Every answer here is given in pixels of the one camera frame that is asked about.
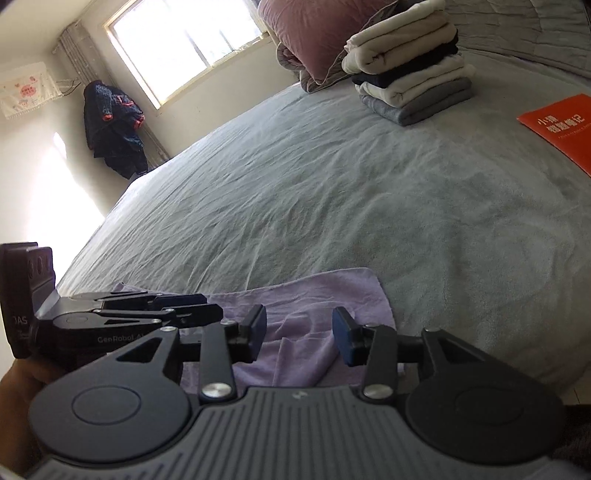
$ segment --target purple towel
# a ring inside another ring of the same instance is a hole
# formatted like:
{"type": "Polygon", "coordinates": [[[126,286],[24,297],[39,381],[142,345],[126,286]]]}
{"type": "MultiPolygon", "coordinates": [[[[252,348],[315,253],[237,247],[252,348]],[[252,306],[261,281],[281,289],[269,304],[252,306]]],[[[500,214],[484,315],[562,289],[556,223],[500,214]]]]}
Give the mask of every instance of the purple towel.
{"type": "MultiPolygon", "coordinates": [[[[133,291],[118,285],[114,291],[133,291]]],[[[349,368],[332,336],[332,310],[345,306],[359,323],[395,327],[388,299],[375,274],[352,268],[312,275],[282,285],[207,295],[224,317],[242,320],[252,305],[267,308],[267,335],[253,364],[235,364],[240,391],[248,385],[312,387],[356,385],[365,367],[349,368]]],[[[199,364],[185,364],[181,386],[197,392],[199,364]]]]}

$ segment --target hanging jacket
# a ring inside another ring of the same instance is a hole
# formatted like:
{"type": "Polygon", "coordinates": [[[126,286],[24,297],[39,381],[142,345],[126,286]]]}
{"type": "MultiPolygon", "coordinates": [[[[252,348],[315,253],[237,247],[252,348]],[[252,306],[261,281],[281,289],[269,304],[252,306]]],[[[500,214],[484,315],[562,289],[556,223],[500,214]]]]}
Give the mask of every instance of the hanging jacket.
{"type": "Polygon", "coordinates": [[[126,179],[146,173],[148,161],[137,134],[145,119],[142,110],[125,92],[100,80],[86,86],[84,99],[86,142],[95,158],[104,158],[126,179]]]}

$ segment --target ceiling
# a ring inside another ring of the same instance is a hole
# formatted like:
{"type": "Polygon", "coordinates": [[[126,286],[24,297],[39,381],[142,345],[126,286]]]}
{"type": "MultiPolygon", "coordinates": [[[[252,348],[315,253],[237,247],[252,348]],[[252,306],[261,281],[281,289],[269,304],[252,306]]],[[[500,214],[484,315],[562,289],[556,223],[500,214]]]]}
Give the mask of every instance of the ceiling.
{"type": "Polygon", "coordinates": [[[0,12],[0,64],[53,50],[93,0],[13,0],[0,12]]]}

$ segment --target silver screw head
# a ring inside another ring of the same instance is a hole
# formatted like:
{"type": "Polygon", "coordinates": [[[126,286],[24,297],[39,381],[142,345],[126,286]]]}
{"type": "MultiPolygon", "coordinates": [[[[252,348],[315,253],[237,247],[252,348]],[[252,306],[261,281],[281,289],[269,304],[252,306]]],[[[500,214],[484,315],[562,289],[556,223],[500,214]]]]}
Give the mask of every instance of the silver screw head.
{"type": "Polygon", "coordinates": [[[201,389],[201,393],[209,398],[223,398],[232,393],[232,387],[227,383],[208,383],[201,389]]]}
{"type": "Polygon", "coordinates": [[[363,394],[372,400],[385,400],[394,394],[394,390],[387,385],[376,383],[365,387],[363,394]]]}

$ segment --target stack of folded clothes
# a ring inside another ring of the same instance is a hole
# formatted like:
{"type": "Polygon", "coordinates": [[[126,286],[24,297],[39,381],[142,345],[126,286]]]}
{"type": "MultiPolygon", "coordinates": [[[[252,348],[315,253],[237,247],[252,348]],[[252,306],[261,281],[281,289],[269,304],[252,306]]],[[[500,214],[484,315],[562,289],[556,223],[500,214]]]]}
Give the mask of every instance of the stack of folded clothes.
{"type": "Polygon", "coordinates": [[[353,35],[343,70],[361,101],[399,125],[412,125],[472,97],[472,65],[457,49],[445,0],[425,0],[353,35]]]}

